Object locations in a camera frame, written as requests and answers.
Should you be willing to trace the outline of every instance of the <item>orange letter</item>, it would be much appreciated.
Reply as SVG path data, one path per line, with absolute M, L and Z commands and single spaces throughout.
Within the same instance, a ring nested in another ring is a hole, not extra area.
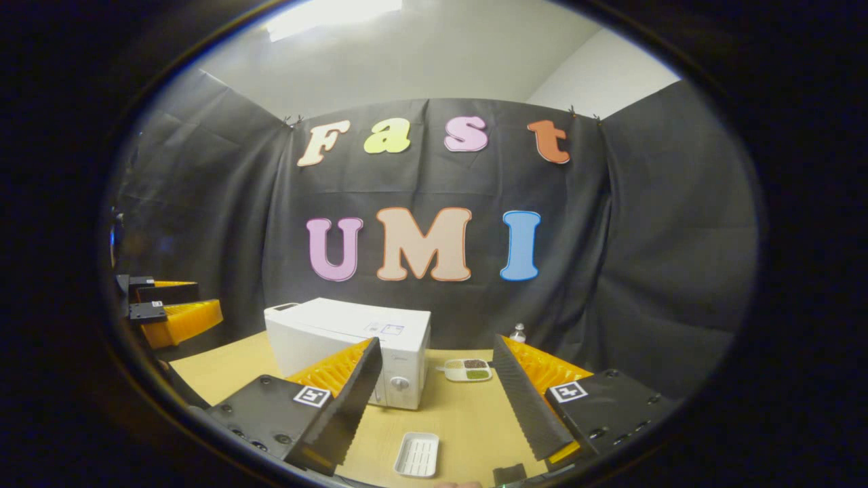
M 319 164 L 323 160 L 323 155 L 319 150 L 331 151 L 334 143 L 338 140 L 337 133 L 346 134 L 347 130 L 350 130 L 350 121 L 318 125 L 311 129 L 311 141 L 307 143 L 305 155 L 299 159 L 299 166 Z
M 569 153 L 557 148 L 558 139 L 566 139 L 567 133 L 555 129 L 552 121 L 539 121 L 528 125 L 528 129 L 536 134 L 536 151 L 546 161 L 563 164 L 569 161 Z
M 431 278 L 437 281 L 467 280 L 470 269 L 464 264 L 464 229 L 471 217 L 467 208 L 444 208 L 434 218 L 428 234 L 422 235 L 410 210 L 380 210 L 377 220 L 383 222 L 385 245 L 383 267 L 377 270 L 377 277 L 388 281 L 406 278 L 407 270 L 401 266 L 403 252 L 410 270 L 421 280 L 434 259 L 434 253 L 437 253 L 437 265 L 431 270 Z

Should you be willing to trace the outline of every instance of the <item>ceiling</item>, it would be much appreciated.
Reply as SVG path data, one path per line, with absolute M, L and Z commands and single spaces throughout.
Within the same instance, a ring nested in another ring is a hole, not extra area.
M 543 0 L 404 0 L 275 43 L 256 26 L 197 64 L 280 118 L 407 98 L 526 102 L 598 30 Z

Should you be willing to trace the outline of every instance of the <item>microwave control knob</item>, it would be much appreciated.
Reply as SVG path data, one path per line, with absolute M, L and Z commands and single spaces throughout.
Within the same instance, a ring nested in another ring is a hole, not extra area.
M 399 392 L 401 390 L 405 390 L 410 387 L 410 381 L 407 381 L 407 378 L 401 378 L 400 376 L 396 376 L 390 380 L 392 386 L 394 386 Z

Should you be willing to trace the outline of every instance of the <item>green food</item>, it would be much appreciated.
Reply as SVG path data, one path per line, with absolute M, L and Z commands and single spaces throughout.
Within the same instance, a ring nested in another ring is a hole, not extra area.
M 487 371 L 468 371 L 467 379 L 488 379 L 490 377 Z

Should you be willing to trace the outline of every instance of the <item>yellow letter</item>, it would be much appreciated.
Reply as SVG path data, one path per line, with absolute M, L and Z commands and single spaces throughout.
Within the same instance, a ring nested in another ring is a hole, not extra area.
M 320 163 L 323 160 L 323 155 L 319 150 L 331 151 L 334 143 L 338 140 L 337 133 L 346 134 L 347 130 L 350 130 L 350 121 L 318 125 L 311 129 L 311 141 L 307 143 L 305 155 L 299 159 L 299 166 L 312 166 Z
M 389 151 L 399 153 L 410 147 L 410 121 L 407 119 L 386 119 L 377 122 L 372 128 L 374 133 L 365 141 L 365 152 L 373 155 Z
M 434 218 L 428 234 L 422 235 L 410 210 L 380 210 L 377 220 L 383 222 L 385 245 L 383 267 L 377 270 L 377 277 L 388 281 L 406 278 L 407 270 L 401 266 L 403 252 L 410 270 L 421 280 L 434 259 L 434 253 L 437 253 L 437 265 L 431 270 L 431 278 L 437 281 L 467 280 L 470 269 L 464 263 L 464 230 L 471 218 L 467 208 L 444 208 Z

